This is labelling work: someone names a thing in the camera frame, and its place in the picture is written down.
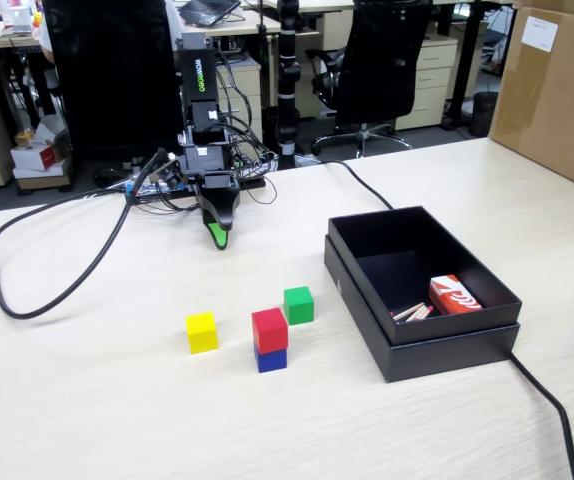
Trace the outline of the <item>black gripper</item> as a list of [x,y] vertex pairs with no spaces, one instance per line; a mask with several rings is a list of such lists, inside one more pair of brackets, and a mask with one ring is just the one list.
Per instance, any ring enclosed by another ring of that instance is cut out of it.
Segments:
[[240,204],[240,187],[236,173],[232,170],[206,171],[198,203],[202,210],[203,223],[215,246],[225,250],[229,232],[233,228],[235,210]]

